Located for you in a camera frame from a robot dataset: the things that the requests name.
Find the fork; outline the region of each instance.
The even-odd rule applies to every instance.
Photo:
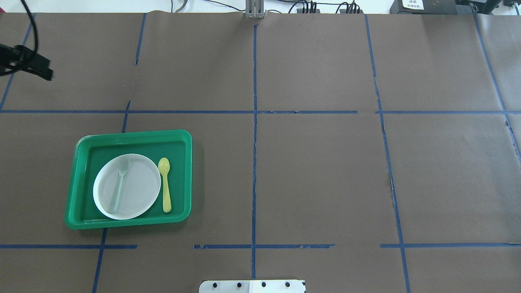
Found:
[[[116,186],[116,190],[114,191],[114,195],[112,196],[112,201],[110,203],[110,209],[108,210],[109,214],[114,214],[119,207],[119,198],[121,197],[121,184],[123,183],[123,177],[129,171],[129,157],[123,156],[121,158],[121,162],[119,163],[119,178],[118,185]]]

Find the black cable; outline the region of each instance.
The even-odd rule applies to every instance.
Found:
[[[17,71],[24,70],[27,67],[29,67],[29,64],[33,61],[33,59],[36,57],[36,54],[38,52],[38,29],[36,28],[36,22],[34,22],[34,18],[32,17],[31,11],[29,10],[29,7],[27,6],[27,3],[25,0],[20,0],[22,2],[23,7],[26,9],[27,15],[29,16],[29,20],[31,21],[31,25],[33,27],[34,32],[34,50],[31,54],[31,57],[27,59],[27,61],[24,60],[23,64],[20,64],[13,69],[5,72],[0,72],[0,76],[6,76],[11,75]]]
[[[291,5],[291,8],[288,11],[288,13],[291,13],[291,10],[293,9],[293,7],[295,7],[295,5],[297,5],[298,3],[302,3],[302,11],[304,11],[304,3],[307,6],[307,1],[306,0],[298,0],[297,2],[294,2],[293,5]]]
[[[237,11],[240,11],[240,12],[245,12],[245,11],[246,11],[246,9],[240,10],[240,9],[238,9],[238,8],[236,8],[236,7],[231,6],[231,5],[224,4],[224,3],[221,3],[221,2],[217,2],[217,1],[213,1],[213,0],[204,0],[204,1],[206,1],[206,2],[212,2],[212,3],[217,3],[217,4],[221,4],[221,5],[224,5],[224,6],[226,6],[226,7],[233,8],[233,9],[235,9],[235,10],[237,10]]]
[[[349,13],[349,14],[353,14],[354,13],[354,10],[356,9],[356,3],[355,3],[355,0],[353,0],[351,2],[351,5],[349,6],[349,9],[348,11],[346,11],[345,13]]]
[[[311,5],[309,6],[309,12],[308,13],[317,13],[317,3],[311,1]]]
[[[295,2],[299,2],[299,1],[290,1],[290,0],[277,0],[279,2],[286,2],[286,3],[295,3]],[[317,4],[320,4],[320,5],[338,5],[338,3],[320,3],[320,2],[315,2]]]
[[[338,11],[340,11],[340,8],[341,8],[342,5],[344,5],[344,4],[346,4],[347,8],[349,8],[349,3],[347,3],[347,2],[342,2],[342,3],[338,6],[337,11],[335,11],[335,14],[337,14]]]
[[[183,5],[181,5],[181,7],[179,7],[179,8],[177,8],[177,10],[176,10],[175,13],[178,13],[178,12],[180,12],[181,10],[183,10],[184,7],[187,5],[187,3],[188,3],[188,0],[184,0],[184,1],[183,1]]]

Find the metal bracket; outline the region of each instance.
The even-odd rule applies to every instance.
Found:
[[[227,280],[204,281],[199,293],[305,293],[303,280]]]
[[[246,18],[264,18],[264,0],[246,0]]]

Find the blue tape line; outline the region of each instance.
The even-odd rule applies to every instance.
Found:
[[[255,249],[329,249],[334,244],[256,244]],[[251,249],[250,244],[204,244],[194,245],[194,249]]]
[[[257,25],[253,26],[253,186],[252,186],[252,280],[255,280],[257,226]]]
[[[258,111],[259,114],[358,114],[358,111]]]
[[[74,244],[1,244],[0,249],[99,249],[95,245]]]
[[[405,248],[521,247],[521,243],[406,243]],[[399,244],[380,244],[380,248],[400,248]]]
[[[137,249],[137,245],[112,244],[105,245],[104,249]]]
[[[36,20],[36,13],[33,13],[33,19]],[[27,40],[29,39],[29,33],[32,29],[32,23],[29,22],[29,27],[27,28],[26,36],[23,37],[23,43],[22,46],[25,46],[27,44]]]
[[[490,65],[487,50],[485,50],[485,44],[483,42],[483,38],[481,37],[481,30],[479,29],[478,17],[476,16],[476,13],[473,14],[473,17],[474,17],[474,24],[476,25],[476,31],[478,32],[479,45],[481,46],[481,50],[483,51],[483,56],[485,57],[485,61],[487,63],[487,67],[489,69],[490,77],[492,78],[492,83],[494,84],[495,92],[498,95],[498,100],[501,105],[501,110],[503,111],[505,121],[508,124],[508,131],[510,132],[510,137],[512,139],[512,142],[514,143],[517,160],[521,164],[521,157],[520,157],[521,152],[519,151],[519,146],[517,144],[516,136],[514,135],[514,131],[512,130],[512,124],[510,123],[510,119],[508,118],[508,114],[506,113],[505,104],[503,103],[503,97],[501,96],[501,92],[499,91],[498,82],[495,79],[494,71],[492,71],[492,66]]]
[[[9,81],[7,82],[7,85],[5,87],[4,96],[2,97],[2,101],[0,102],[0,111],[4,107],[5,100],[7,99],[7,93],[9,92],[9,88],[11,87],[11,83],[13,82],[14,77],[14,74],[11,74],[11,76],[9,77]]]
[[[16,114],[123,114],[122,110],[1,110],[0,113]]]
[[[121,133],[125,133],[125,130],[127,130],[127,120],[129,118],[129,108],[130,108],[130,101],[127,104],[127,108],[125,109],[125,118],[123,119],[123,127],[121,129]]]
[[[32,29],[32,23],[29,22],[29,27],[27,28],[26,36],[23,38],[23,43],[22,43],[23,46],[25,46],[27,43],[27,39],[29,38],[29,33],[31,32],[31,29]],[[16,73],[11,74],[11,76],[9,77],[9,81],[7,82],[7,85],[4,90],[4,95],[2,96],[2,101],[0,102],[0,111],[4,107],[5,100],[7,99],[7,94],[9,93],[9,89],[11,88],[11,83],[13,82],[13,78],[15,77],[15,74]]]
[[[194,249],[251,249],[251,244],[204,244],[194,245]]]
[[[135,52],[135,63],[134,65],[138,65],[139,61],[139,52],[141,51],[141,41],[143,41],[143,31],[145,30],[145,20],[146,13],[143,13],[143,20],[141,21],[141,31],[139,32],[139,40],[138,40],[138,49]]]
[[[98,263],[96,265],[96,273],[94,274],[94,284],[92,285],[92,293],[97,291],[97,282],[100,278],[101,261],[103,260],[103,250],[105,248],[105,240],[107,239],[107,228],[103,228],[103,234],[101,236],[100,252],[98,254]]]
[[[334,244],[257,244],[257,249],[329,249],[334,247]]]
[[[502,111],[382,111],[383,114],[469,114],[469,115],[502,115]]]
[[[99,249],[98,244],[0,244],[0,249]],[[105,249],[137,249],[137,245],[106,245]]]
[[[253,114],[253,111],[226,110],[131,110],[132,114]]]
[[[392,172],[392,166],[391,166],[391,156],[389,154],[389,145],[387,144],[387,134],[384,127],[384,121],[383,121],[383,109],[382,109],[382,102],[380,99],[380,91],[378,89],[378,83],[376,81],[376,66],[375,66],[375,58],[373,54],[373,44],[371,42],[371,33],[369,30],[369,19],[367,18],[367,14],[364,14],[365,17],[365,27],[367,31],[367,42],[369,44],[369,54],[371,56],[371,67],[373,68],[373,79],[375,82],[375,91],[376,91],[376,97],[378,98],[378,111],[380,113],[380,125],[382,129],[382,136],[383,136],[383,146],[386,151],[386,159],[387,159],[387,170],[389,172],[389,177],[391,180],[391,192],[392,192],[392,200],[394,204],[394,218],[396,220],[396,228],[398,230],[398,240],[400,242],[400,253],[402,255],[402,267],[403,267],[403,276],[405,278],[405,289],[407,293],[411,293],[411,286],[409,284],[409,273],[407,270],[407,260],[405,259],[405,248],[403,246],[403,236],[402,236],[402,225],[400,223],[400,212],[398,211],[398,201],[396,200],[396,191],[394,187],[394,176]]]

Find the tray rim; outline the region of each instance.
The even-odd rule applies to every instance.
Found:
[[[99,138],[110,138],[110,139],[129,139],[136,137],[165,137],[168,135],[177,134],[181,135],[185,138],[185,158],[187,158],[187,163],[184,167],[185,177],[184,177],[184,185],[185,192],[189,194],[184,202],[183,212],[174,217],[152,217],[152,218],[132,218],[126,220],[114,220],[109,219],[103,220],[102,222],[98,221],[77,221],[74,218],[74,208],[76,206],[77,196],[73,196],[78,188],[78,181],[80,180],[78,177],[78,159],[80,155],[80,149],[82,147],[86,147],[85,144],[88,143],[92,139]],[[166,224],[166,223],[178,223],[185,220],[191,212],[192,206],[192,136],[191,134],[184,129],[174,129],[174,130],[155,130],[155,131],[141,131],[141,132],[125,132],[125,133],[109,133],[109,134],[101,134],[101,135],[89,135],[82,137],[78,140],[75,146],[74,157],[72,160],[71,167],[71,175],[69,180],[69,189],[67,192],[67,202],[65,206],[65,214],[64,221],[67,227],[70,229],[78,230],[78,229],[95,229],[95,228],[109,228],[109,227],[123,227],[123,226],[138,226],[138,225],[150,225],[150,224]]]

